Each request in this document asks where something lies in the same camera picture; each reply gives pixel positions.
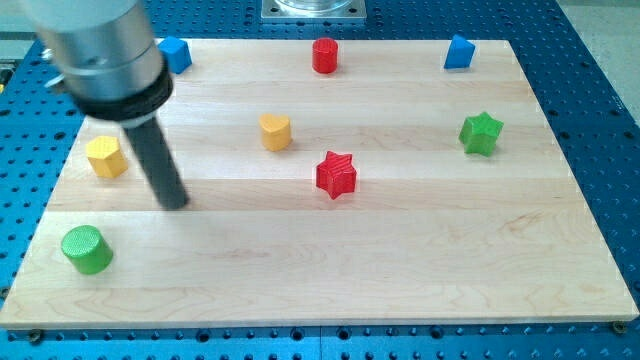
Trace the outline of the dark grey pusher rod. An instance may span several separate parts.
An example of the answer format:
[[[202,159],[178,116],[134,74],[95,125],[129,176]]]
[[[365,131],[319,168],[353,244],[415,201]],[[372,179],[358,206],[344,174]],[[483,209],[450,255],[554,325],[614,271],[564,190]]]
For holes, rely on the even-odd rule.
[[[159,205],[177,210],[189,198],[155,115],[123,123],[125,135]]]

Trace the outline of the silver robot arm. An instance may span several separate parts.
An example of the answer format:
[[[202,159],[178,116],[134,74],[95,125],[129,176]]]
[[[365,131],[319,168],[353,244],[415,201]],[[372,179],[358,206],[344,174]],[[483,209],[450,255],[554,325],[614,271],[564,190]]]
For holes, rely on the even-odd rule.
[[[183,208],[186,188],[158,124],[173,92],[167,60],[139,0],[21,0],[63,89],[86,115],[119,124],[159,205]]]

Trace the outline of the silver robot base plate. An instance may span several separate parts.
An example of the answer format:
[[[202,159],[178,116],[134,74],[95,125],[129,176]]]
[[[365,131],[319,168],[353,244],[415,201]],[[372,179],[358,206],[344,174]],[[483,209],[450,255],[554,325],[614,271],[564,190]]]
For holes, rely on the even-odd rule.
[[[365,0],[261,0],[266,21],[364,21]]]

